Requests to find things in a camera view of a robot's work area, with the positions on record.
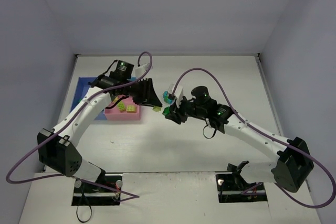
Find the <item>yellow printed lego brick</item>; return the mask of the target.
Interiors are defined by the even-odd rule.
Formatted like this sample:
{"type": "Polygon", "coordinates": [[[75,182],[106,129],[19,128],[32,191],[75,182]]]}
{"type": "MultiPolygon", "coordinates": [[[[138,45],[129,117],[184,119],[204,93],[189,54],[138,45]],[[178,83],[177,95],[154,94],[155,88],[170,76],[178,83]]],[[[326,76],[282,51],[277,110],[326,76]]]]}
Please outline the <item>yellow printed lego brick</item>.
{"type": "Polygon", "coordinates": [[[137,112],[137,106],[136,105],[127,105],[126,112],[127,113],[136,113],[137,112]]]}

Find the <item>teal green lego stack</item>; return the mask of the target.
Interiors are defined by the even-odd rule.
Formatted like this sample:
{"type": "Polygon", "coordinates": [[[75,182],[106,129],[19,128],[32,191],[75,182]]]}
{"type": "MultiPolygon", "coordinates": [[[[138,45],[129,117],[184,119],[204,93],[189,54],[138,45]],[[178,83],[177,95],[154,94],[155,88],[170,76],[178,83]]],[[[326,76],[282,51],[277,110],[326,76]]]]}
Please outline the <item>teal green lego stack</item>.
{"type": "Polygon", "coordinates": [[[168,91],[164,91],[163,94],[162,94],[162,97],[163,97],[163,100],[164,100],[165,103],[167,103],[167,104],[172,104],[173,103],[173,100],[171,100],[169,98],[168,91]]]}

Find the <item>lime green lego brick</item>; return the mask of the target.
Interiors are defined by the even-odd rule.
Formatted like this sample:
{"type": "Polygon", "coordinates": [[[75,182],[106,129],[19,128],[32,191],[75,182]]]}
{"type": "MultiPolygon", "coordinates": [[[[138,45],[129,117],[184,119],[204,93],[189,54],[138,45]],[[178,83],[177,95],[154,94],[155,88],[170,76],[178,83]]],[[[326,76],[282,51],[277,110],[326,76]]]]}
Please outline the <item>lime green lego brick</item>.
{"type": "Polygon", "coordinates": [[[126,110],[127,110],[127,107],[124,105],[123,102],[119,102],[119,103],[117,104],[117,108],[118,108],[118,110],[119,110],[120,112],[123,112],[123,111],[126,111],[126,110]]]}

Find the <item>green yellow teal lego cluster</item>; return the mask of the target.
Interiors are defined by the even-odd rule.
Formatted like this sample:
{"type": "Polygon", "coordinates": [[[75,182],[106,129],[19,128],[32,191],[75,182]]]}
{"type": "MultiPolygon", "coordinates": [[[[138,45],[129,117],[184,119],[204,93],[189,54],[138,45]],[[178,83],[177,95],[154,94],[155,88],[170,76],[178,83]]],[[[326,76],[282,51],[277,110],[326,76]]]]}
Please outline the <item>green yellow teal lego cluster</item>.
{"type": "Polygon", "coordinates": [[[165,107],[162,114],[164,116],[170,115],[171,114],[170,107],[169,106],[165,107]]]}

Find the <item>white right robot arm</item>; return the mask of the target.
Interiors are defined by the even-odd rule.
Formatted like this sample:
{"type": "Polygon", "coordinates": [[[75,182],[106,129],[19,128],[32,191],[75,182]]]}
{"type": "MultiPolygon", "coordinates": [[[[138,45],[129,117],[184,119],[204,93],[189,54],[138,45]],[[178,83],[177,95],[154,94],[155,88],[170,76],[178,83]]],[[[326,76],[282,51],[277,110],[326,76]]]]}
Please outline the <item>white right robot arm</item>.
{"type": "Polygon", "coordinates": [[[228,171],[236,176],[239,185],[253,182],[276,183],[283,189],[296,193],[314,168],[306,142],[295,137],[293,140],[271,133],[240,120],[227,105],[220,104],[209,95],[208,88],[198,86],[187,99],[178,89],[174,103],[164,109],[166,119],[182,124],[188,118],[205,121],[215,132],[235,137],[262,152],[269,158],[265,163],[242,161],[239,165],[228,164],[228,171]]]}

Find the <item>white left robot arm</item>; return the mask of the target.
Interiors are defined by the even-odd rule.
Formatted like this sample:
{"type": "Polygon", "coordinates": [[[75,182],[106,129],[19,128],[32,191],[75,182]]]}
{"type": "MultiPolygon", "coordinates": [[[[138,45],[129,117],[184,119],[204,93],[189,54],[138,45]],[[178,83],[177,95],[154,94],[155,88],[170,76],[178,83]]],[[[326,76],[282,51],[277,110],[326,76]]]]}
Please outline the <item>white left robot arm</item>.
{"type": "Polygon", "coordinates": [[[119,95],[131,97],[137,105],[162,106],[151,78],[130,80],[133,67],[119,60],[115,71],[108,76],[101,74],[89,84],[84,98],[63,121],[52,130],[42,129],[38,133],[41,163],[66,177],[98,184],[105,182],[105,171],[86,161],[76,149],[86,129],[119,95]]]}

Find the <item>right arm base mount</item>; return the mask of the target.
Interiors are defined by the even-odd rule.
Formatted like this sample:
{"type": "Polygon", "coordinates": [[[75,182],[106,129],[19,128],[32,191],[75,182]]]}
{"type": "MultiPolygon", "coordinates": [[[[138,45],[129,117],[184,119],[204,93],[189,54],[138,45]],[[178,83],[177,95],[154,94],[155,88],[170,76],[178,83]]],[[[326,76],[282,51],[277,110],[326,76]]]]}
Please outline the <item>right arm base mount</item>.
{"type": "Polygon", "coordinates": [[[249,184],[240,175],[219,173],[215,178],[218,202],[221,204],[268,201],[263,183],[252,189],[257,183],[249,184]]]}

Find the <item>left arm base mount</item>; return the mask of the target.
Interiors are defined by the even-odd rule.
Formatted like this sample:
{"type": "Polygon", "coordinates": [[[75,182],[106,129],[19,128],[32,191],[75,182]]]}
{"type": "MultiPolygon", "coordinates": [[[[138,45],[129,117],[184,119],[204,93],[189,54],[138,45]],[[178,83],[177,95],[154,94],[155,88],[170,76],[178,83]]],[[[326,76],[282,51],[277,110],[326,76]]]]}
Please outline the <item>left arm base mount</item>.
{"type": "MultiPolygon", "coordinates": [[[[106,186],[121,189],[121,174],[106,174],[106,186]]],[[[76,179],[74,183],[72,206],[119,206],[121,196],[114,191],[76,179]]]]}

